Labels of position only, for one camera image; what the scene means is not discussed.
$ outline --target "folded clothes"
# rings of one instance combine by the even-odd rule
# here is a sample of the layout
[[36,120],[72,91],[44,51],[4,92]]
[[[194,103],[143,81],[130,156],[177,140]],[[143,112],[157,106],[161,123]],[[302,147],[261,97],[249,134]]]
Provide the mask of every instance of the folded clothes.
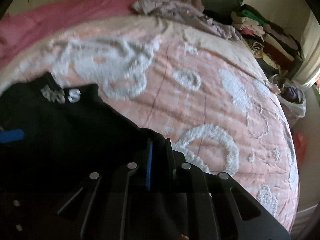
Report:
[[267,41],[265,42],[263,52],[267,54],[267,56],[275,61],[278,65],[280,65],[282,69],[292,69],[294,63]]
[[234,23],[247,24],[247,25],[259,25],[257,21],[252,20],[248,17],[240,17],[235,12],[231,13],[231,18]]
[[220,22],[222,24],[226,24],[226,25],[231,25],[232,24],[231,16],[221,15],[221,14],[216,13],[216,12],[211,11],[211,10],[204,10],[203,14],[209,16],[210,18],[212,18],[215,21]]
[[251,40],[251,39],[246,39],[244,38],[245,41],[247,42],[249,48],[253,51],[257,51],[257,52],[261,52],[264,48],[264,45],[261,44],[260,42],[257,42],[255,40]]
[[257,21],[260,25],[264,25],[263,20],[259,19],[257,16],[255,16],[253,13],[249,12],[248,10],[242,10],[240,12],[240,16],[250,18],[252,20]]
[[281,45],[274,39],[272,38],[268,33],[265,35],[265,42],[268,42],[271,44],[274,48],[276,48],[280,53],[282,53],[289,61],[294,61],[294,57],[292,57],[289,53],[287,53]]
[[177,1],[190,4],[200,12],[204,11],[204,6],[203,6],[201,0],[177,0]]
[[248,35],[248,34],[243,34],[243,33],[241,33],[242,34],[242,37],[244,38],[244,39],[251,39],[251,40],[255,40],[255,41],[257,41],[257,42],[260,42],[261,44],[264,44],[264,40],[262,39],[262,38],[260,38],[259,36],[257,36],[257,35]]
[[232,23],[232,26],[234,26],[239,31],[243,30],[244,28],[247,28],[248,30],[253,31],[255,35],[259,36],[262,39],[263,39],[262,35],[265,34],[263,27],[258,25]]
[[132,8],[143,15],[153,15],[190,25],[226,40],[240,41],[241,34],[230,25],[223,25],[207,17],[192,5],[176,0],[138,0]]
[[269,24],[271,26],[272,29],[274,29],[275,31],[277,31],[278,33],[283,33],[284,30],[282,27],[280,27],[279,25],[268,21],[267,19],[265,19],[255,8],[253,8],[252,6],[248,5],[248,4],[244,4],[241,6],[241,10],[247,10],[249,12],[251,12],[253,15],[255,15],[256,17],[258,17],[260,20],[262,20],[263,22]]
[[289,36],[295,41],[295,43],[297,44],[297,46],[298,46],[298,56],[302,56],[302,48],[301,48],[301,46],[300,46],[300,43],[291,35],[291,34],[289,34]]
[[290,54],[292,57],[296,57],[296,56],[301,56],[300,52],[297,50],[292,49],[291,47],[289,47],[287,44],[285,44],[284,42],[282,42],[281,40],[277,39],[274,35],[272,35],[271,33],[268,33],[272,38],[274,38],[276,40],[276,42],[279,43],[279,45],[288,53]]
[[263,58],[255,58],[267,78],[278,73],[278,70],[267,64]]
[[298,50],[298,46],[293,38],[291,38],[289,35],[286,35],[285,33],[279,34],[274,29],[271,28],[271,26],[267,23],[263,25],[263,30],[267,33],[272,34],[276,39],[282,41],[287,46],[294,50]]
[[254,32],[252,30],[249,30],[248,28],[243,28],[241,31],[240,31],[241,34],[244,34],[244,35],[251,35],[251,36],[254,36]]
[[267,63],[269,66],[273,67],[274,69],[280,69],[280,66],[275,63],[271,58],[267,56],[264,52],[262,53],[262,58],[265,63]]

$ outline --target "stack of clothes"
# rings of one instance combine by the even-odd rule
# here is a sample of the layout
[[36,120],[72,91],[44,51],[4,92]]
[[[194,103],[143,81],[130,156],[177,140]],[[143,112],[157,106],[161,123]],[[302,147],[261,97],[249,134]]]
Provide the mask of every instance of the stack of clothes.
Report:
[[232,25],[240,31],[267,77],[297,71],[302,63],[301,46],[279,25],[265,19],[256,9],[244,4],[232,12]]

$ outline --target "pink fabric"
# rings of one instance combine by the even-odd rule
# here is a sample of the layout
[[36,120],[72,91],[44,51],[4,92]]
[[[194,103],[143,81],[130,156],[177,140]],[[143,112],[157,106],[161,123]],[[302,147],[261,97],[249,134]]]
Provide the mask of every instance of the pink fabric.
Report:
[[241,31],[240,31],[241,34],[247,34],[247,35],[251,35],[251,36],[254,36],[254,33],[252,30],[249,30],[248,28],[243,28]]
[[137,0],[63,0],[0,21],[0,68],[45,36],[81,22],[129,15]]
[[316,83],[317,83],[317,87],[320,88],[320,77],[318,77]]
[[241,35],[234,27],[218,23],[191,4],[179,0],[138,0],[132,8],[141,15],[177,21],[226,40],[241,40]]
[[[97,82],[99,95],[105,103],[139,127],[153,129],[170,138],[175,150],[192,152],[199,158],[198,165],[203,162],[213,173],[221,172],[227,166],[233,167],[233,178],[290,230],[299,200],[294,146],[276,94],[255,77],[254,68],[259,66],[254,57],[248,59],[252,63],[246,66],[245,51],[239,50],[236,42],[229,42],[230,53],[235,54],[235,58],[243,59],[242,64],[236,65],[216,52],[227,41],[207,33],[203,33],[203,38],[197,30],[194,30],[197,42],[205,44],[204,41],[211,40],[213,49],[193,47],[177,38],[182,34],[191,38],[192,33],[182,29],[184,27],[179,29],[180,25],[175,22],[153,18],[146,18],[140,23],[132,18],[127,22],[127,27],[109,29],[111,25],[104,21],[94,26],[73,28],[52,38],[46,53],[35,50],[21,59],[20,63],[17,62],[23,67],[20,72],[12,70],[15,80],[32,80],[45,71],[51,71],[58,74],[55,75],[56,80],[68,86]],[[159,49],[154,51],[152,64],[143,71],[146,86],[132,98],[119,99],[114,95],[106,95],[108,86],[129,88],[132,87],[132,80],[126,78],[124,72],[123,78],[108,84],[106,80],[111,72],[94,71],[104,68],[103,64],[100,68],[91,66],[85,70],[84,66],[79,66],[70,58],[68,64],[63,65],[63,71],[57,71],[61,68],[58,55],[63,53],[64,46],[60,47],[60,42],[56,42],[57,46],[52,47],[51,44],[55,44],[53,41],[72,44],[73,41],[94,41],[95,38],[110,35],[139,41],[140,44],[150,44],[150,38],[153,37],[156,37],[154,41],[158,41]],[[90,57],[103,57],[98,45],[97,49],[97,52],[92,50]],[[49,65],[44,60],[46,56],[56,57],[57,60]],[[179,75],[176,74],[179,72],[184,73],[179,74],[181,82],[177,80]],[[188,88],[188,80],[192,80],[192,83],[195,80],[187,78],[189,73],[193,73],[191,77],[199,75],[201,85],[198,89]],[[249,101],[243,105],[245,109],[240,107],[244,101]],[[210,132],[213,127],[219,127],[223,132]],[[198,129],[197,134],[188,132],[195,128]],[[235,149],[239,150],[238,155],[234,155]]]

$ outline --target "white plastic bag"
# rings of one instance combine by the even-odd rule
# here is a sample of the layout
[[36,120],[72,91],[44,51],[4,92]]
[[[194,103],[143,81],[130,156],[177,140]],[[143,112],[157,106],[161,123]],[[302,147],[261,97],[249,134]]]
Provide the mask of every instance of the white plastic bag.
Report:
[[[284,87],[296,88],[296,86],[288,79],[282,80],[284,82],[281,82],[281,80],[279,80],[277,76],[270,77],[269,81],[271,83],[277,84],[281,91],[283,91]],[[303,118],[306,114],[306,108],[307,108],[306,96],[302,91],[300,91],[300,93],[302,95],[300,104],[291,103],[285,100],[280,95],[277,95],[277,98],[280,101],[280,105],[282,107],[285,117],[288,120],[288,124],[290,128],[292,128],[298,122],[299,118]]]

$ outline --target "red plastic bag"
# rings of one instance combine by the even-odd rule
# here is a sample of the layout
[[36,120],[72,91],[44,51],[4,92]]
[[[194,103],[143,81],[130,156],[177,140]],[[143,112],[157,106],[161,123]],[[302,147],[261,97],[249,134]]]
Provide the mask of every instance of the red plastic bag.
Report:
[[292,139],[293,139],[294,150],[296,152],[297,166],[299,169],[304,160],[304,156],[306,155],[307,141],[301,133],[294,134],[292,136]]

